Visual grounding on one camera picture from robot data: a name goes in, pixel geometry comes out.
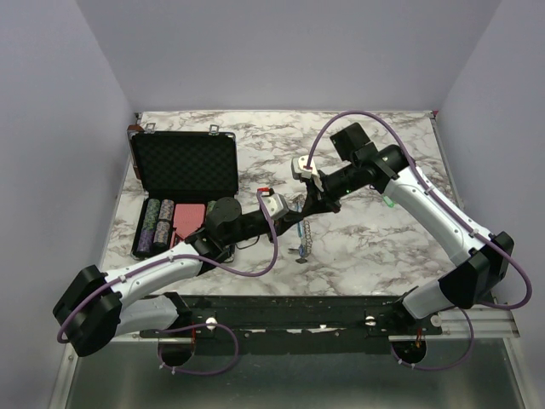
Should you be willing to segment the green key tag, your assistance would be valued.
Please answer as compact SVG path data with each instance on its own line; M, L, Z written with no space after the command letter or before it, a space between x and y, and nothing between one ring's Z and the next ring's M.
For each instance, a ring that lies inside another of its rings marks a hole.
M384 203L387 205L387 207L393 208L395 206L395 202L392 201L387 195L383 195L382 199Z

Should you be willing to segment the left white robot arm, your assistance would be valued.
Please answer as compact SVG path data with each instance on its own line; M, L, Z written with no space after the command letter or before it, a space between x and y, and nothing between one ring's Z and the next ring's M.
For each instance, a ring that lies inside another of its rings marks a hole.
M188 328L189 317L166 299L146 302L154 291L225 265L230 246L268 235L273 243L311 214L311 205L292 210L278 193L257 194L258 208L243 213L234 198L215 202L204 224L169 250L126 268L101 272L95 265L80 270L53 308L60 329L56 340L69 343L80 357L104 348L114 337L143 330L164 330L172 337ZM158 316L152 315L153 309Z

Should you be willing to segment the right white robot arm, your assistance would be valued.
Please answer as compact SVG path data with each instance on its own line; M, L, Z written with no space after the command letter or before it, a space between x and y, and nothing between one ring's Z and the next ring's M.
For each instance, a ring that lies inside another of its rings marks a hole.
M398 299L391 315L393 327L409 334L430 314L483 302L506 275L513 239L472 222L420 168L409 166L400 147L389 145L378 150L360 124L351 124L330 139L340 159L347 162L344 168L326 175L307 156L291 163L293 177L307 184L304 215L337 212L342 197L372 186L407 210L438 241L455 266Z

